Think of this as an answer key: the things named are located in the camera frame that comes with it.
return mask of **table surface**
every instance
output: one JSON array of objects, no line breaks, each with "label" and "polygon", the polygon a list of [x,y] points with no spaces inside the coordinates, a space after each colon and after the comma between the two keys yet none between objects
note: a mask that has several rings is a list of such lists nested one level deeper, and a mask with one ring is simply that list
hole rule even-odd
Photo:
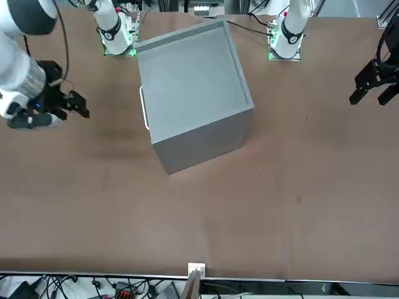
[{"label": "table surface", "polygon": [[[374,91],[349,105],[382,33],[374,19],[309,20],[300,63],[268,61],[263,36],[230,25],[255,104],[248,138],[167,176],[137,60],[103,57],[89,12],[63,15],[69,80],[91,117],[0,125],[3,270],[186,275],[204,262],[209,276],[398,282],[399,102],[382,108]],[[206,21],[148,13],[141,38]],[[65,64],[59,27],[29,43]]]}]

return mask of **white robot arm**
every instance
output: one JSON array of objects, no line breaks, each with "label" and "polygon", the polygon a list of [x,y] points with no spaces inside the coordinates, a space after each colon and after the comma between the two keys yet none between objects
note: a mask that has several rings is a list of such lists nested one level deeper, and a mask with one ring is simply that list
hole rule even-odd
[{"label": "white robot arm", "polygon": [[11,128],[54,126],[66,120],[65,111],[89,117],[85,99],[77,92],[64,94],[61,67],[36,61],[12,39],[18,35],[45,35],[57,20],[53,0],[0,0],[0,116]]},{"label": "white robot arm", "polygon": [[113,55],[122,54],[133,43],[132,18],[116,12],[112,0],[80,0],[94,14],[104,46]]},{"label": "white robot arm", "polygon": [[271,47],[277,55],[289,59],[295,56],[310,17],[310,0],[291,0],[287,16],[279,16],[279,30]]}]

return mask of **box handle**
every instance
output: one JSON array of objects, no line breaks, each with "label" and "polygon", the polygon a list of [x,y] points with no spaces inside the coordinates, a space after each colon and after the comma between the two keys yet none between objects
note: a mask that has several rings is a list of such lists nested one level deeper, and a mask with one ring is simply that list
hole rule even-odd
[{"label": "box handle", "polygon": [[147,128],[148,131],[150,131],[150,127],[148,126],[148,120],[147,120],[147,113],[145,111],[144,107],[144,98],[143,98],[143,85],[140,86],[140,100],[142,101],[142,109],[143,109],[143,118],[144,118],[144,125]]}]

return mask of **cable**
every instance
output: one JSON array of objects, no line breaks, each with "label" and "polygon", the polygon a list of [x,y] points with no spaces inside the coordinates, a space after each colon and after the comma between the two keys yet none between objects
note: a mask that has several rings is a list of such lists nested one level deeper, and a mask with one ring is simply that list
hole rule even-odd
[{"label": "cable", "polygon": [[127,8],[123,7],[121,4],[119,5],[119,7],[120,7],[120,10],[121,10],[122,12],[130,12]]},{"label": "cable", "polygon": [[284,8],[280,13],[279,16],[289,7],[289,4],[286,6],[286,8]]},{"label": "cable", "polygon": [[219,288],[226,288],[228,290],[233,291],[234,293],[239,294],[239,292],[231,287],[227,287],[226,285],[218,285],[217,283],[211,283],[211,282],[203,282],[204,285],[212,285],[214,287],[219,287]]},{"label": "cable", "polygon": [[256,9],[260,8],[262,6],[262,4],[264,4],[266,1],[269,0],[263,0],[261,3],[258,4],[258,6],[256,6],[252,11],[250,11],[248,14],[252,14]]},{"label": "cable", "polygon": [[65,282],[65,280],[63,282],[61,282],[61,280],[62,280],[62,277],[58,278],[57,280],[54,280],[54,277],[52,277],[52,281],[56,285],[56,287],[54,288],[53,292],[55,292],[55,297],[56,297],[57,296],[57,291],[59,289],[61,291],[62,295],[64,296],[64,299],[68,299],[68,296],[65,294],[64,289],[62,288],[62,284]]},{"label": "cable", "polygon": [[243,25],[240,25],[240,24],[234,23],[234,22],[232,22],[232,21],[229,21],[229,20],[227,21],[227,23],[233,24],[233,25],[235,25],[235,26],[241,27],[241,28],[246,29],[246,30],[249,30],[249,31],[253,31],[253,32],[256,32],[256,33],[259,33],[259,34],[263,34],[264,36],[273,37],[273,35],[272,35],[271,33],[263,32],[263,31],[258,31],[258,30],[255,30],[255,29],[251,29],[251,28],[245,27],[245,26],[243,26]]},{"label": "cable", "polygon": [[65,57],[67,60],[67,65],[65,67],[65,73],[63,74],[63,76],[60,79],[57,79],[56,81],[51,82],[49,84],[50,87],[61,84],[68,77],[68,73],[69,73],[69,48],[68,48],[68,39],[67,39],[66,30],[65,30],[65,24],[64,24],[64,20],[62,18],[60,9],[57,5],[57,2],[55,0],[52,0],[52,2],[54,4],[55,8],[57,9],[57,14],[58,14],[58,17],[60,18],[60,22],[61,22],[62,34],[64,35]]},{"label": "cable", "polygon": [[102,298],[102,295],[100,294],[100,292],[99,292],[99,288],[97,287],[97,281],[94,279],[94,277],[93,277],[93,282],[92,282],[92,285],[95,287],[95,291],[97,292],[97,295],[99,296],[99,299],[101,299]]},{"label": "cable", "polygon": [[156,284],[154,284],[154,286],[153,287],[157,287],[161,282],[164,282],[164,280],[163,279],[161,279],[159,282],[157,282]]},{"label": "cable", "polygon": [[[64,278],[61,278],[60,283],[64,283],[66,280],[70,279],[71,277],[73,277],[73,275],[68,275],[68,276],[66,276]],[[47,294],[47,297],[50,298],[50,296],[49,296],[49,287],[54,283],[54,282],[49,283],[50,282],[49,281],[50,278],[51,277],[49,276],[49,279],[47,280],[46,288],[44,289],[43,293],[40,295],[39,299],[41,299],[44,296],[45,293]]]},{"label": "cable", "polygon": [[251,16],[251,17],[254,17],[255,18],[255,20],[258,22],[258,23],[260,23],[260,25],[263,25],[263,26],[268,26],[269,24],[268,23],[263,23],[261,20],[259,20],[258,18],[257,18],[257,16],[255,16],[253,13],[249,13],[248,14],[249,16]]},{"label": "cable", "polygon": [[68,0],[68,2],[70,3],[70,5],[72,5],[72,6],[77,8],[77,5],[75,3],[73,3],[71,0]]},{"label": "cable", "polygon": [[47,279],[47,283],[46,283],[46,295],[47,295],[47,299],[50,299],[50,295],[49,295],[49,287],[50,287],[50,285],[52,285],[54,282],[52,282],[51,284],[49,284],[49,282],[50,282],[50,277],[49,277],[49,279]]},{"label": "cable", "polygon": [[132,291],[132,285],[130,284],[130,278],[127,278],[127,283],[129,284],[129,289],[130,289],[130,299],[133,299],[133,291]]},{"label": "cable", "polygon": [[242,296],[248,296],[248,295],[253,295],[253,293],[244,292],[244,293],[240,293],[240,294],[233,295],[233,296],[223,297],[223,299],[235,299],[235,298],[241,298]]},{"label": "cable", "polygon": [[27,53],[29,56],[31,56],[31,51],[29,50],[29,44],[27,43],[27,37],[26,37],[25,34],[24,34],[24,42],[25,42],[25,50],[26,50],[26,53]]},{"label": "cable", "polygon": [[111,285],[112,288],[114,288],[114,289],[117,288],[117,284],[116,283],[111,283],[110,280],[108,279],[108,277],[105,277],[105,279]]},{"label": "cable", "polygon": [[293,294],[293,295],[299,295],[302,297],[302,299],[304,299],[303,294],[295,292],[292,288],[287,287],[287,289],[288,289],[288,293]]}]

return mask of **gray box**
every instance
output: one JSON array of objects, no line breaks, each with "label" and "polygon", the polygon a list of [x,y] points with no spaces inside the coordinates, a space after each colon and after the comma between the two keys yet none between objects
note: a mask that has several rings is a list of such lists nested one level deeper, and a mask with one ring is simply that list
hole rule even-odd
[{"label": "gray box", "polygon": [[168,174],[239,148],[254,104],[226,21],[137,47],[143,113]]}]

